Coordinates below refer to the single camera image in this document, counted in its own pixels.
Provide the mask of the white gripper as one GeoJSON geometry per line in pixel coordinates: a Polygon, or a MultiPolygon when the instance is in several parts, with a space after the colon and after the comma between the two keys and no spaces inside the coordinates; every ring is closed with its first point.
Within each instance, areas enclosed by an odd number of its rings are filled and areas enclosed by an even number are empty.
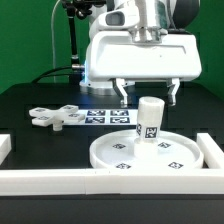
{"type": "Polygon", "coordinates": [[[168,104],[175,106],[180,80],[191,81],[201,70],[196,39],[186,34],[163,35],[161,43],[137,44],[127,31],[101,31],[94,36],[86,55],[88,78],[95,82],[113,79],[122,106],[131,103],[129,93],[134,90],[134,83],[126,80],[169,79],[168,104]]]}

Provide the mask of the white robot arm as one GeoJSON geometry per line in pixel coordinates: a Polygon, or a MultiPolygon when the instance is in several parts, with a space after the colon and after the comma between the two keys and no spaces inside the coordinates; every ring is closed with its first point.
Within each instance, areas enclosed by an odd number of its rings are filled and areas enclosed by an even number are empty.
{"type": "Polygon", "coordinates": [[[196,38],[185,31],[199,8],[200,0],[112,0],[94,9],[81,90],[127,104],[127,87],[165,82],[175,105],[180,83],[202,71],[196,38]]]}

